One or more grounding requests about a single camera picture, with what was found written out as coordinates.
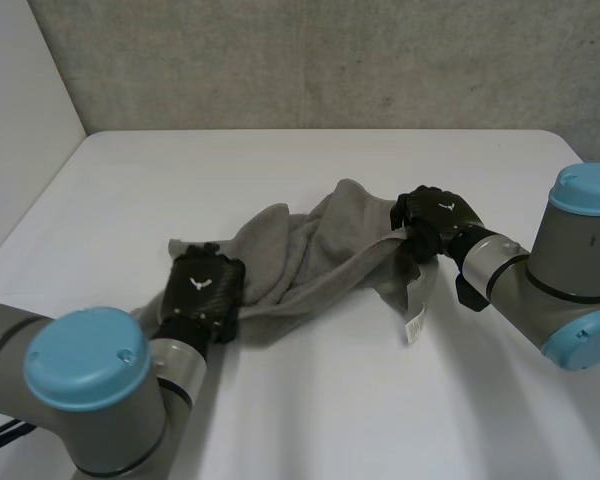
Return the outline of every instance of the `table surface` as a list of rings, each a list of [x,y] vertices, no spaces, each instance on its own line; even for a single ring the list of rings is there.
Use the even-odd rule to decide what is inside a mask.
[[[140,306],[166,281],[169,238],[230,238],[345,177],[387,199],[453,190],[530,248],[558,171],[578,161],[542,131],[100,133],[0,248],[0,302]],[[170,478],[600,480],[600,367],[560,371],[492,308],[461,307],[455,275],[442,259],[411,346],[362,291],[266,349],[214,349]],[[48,432],[0,451],[0,479],[72,472]]]

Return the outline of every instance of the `robotic arm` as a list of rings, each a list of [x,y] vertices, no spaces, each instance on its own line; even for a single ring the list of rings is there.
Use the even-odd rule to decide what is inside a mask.
[[[416,260],[455,260],[460,303],[475,311],[491,303],[561,368],[600,362],[600,164],[560,172],[531,253],[436,188],[401,195],[391,220],[411,231]]]
[[[0,413],[56,433],[74,480],[166,479],[207,347],[235,337],[244,273],[211,245],[190,247],[144,332],[111,308],[51,321],[0,305]]]

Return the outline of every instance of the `towel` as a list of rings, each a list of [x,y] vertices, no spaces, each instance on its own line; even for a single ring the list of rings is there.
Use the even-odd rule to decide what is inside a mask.
[[[242,341],[270,344],[355,288],[376,289],[407,321],[421,314],[437,263],[419,268],[405,248],[407,232],[391,230],[394,203],[341,180],[310,213],[291,214],[286,204],[275,204],[233,239],[213,241],[246,266]],[[169,253],[175,259],[191,244],[201,245],[171,240]],[[160,299],[134,312],[141,323],[155,323]]]

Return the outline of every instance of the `gray concrete wall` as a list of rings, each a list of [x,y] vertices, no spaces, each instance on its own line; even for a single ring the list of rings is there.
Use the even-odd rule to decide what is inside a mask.
[[[29,0],[89,132],[538,128],[600,161],[600,0]]]

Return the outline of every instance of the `white label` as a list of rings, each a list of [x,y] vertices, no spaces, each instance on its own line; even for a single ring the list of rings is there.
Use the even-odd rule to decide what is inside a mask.
[[[407,343],[415,342],[420,336],[420,332],[422,332],[422,327],[424,326],[425,310],[426,308],[423,306],[420,313],[405,324],[404,329],[407,332]]]

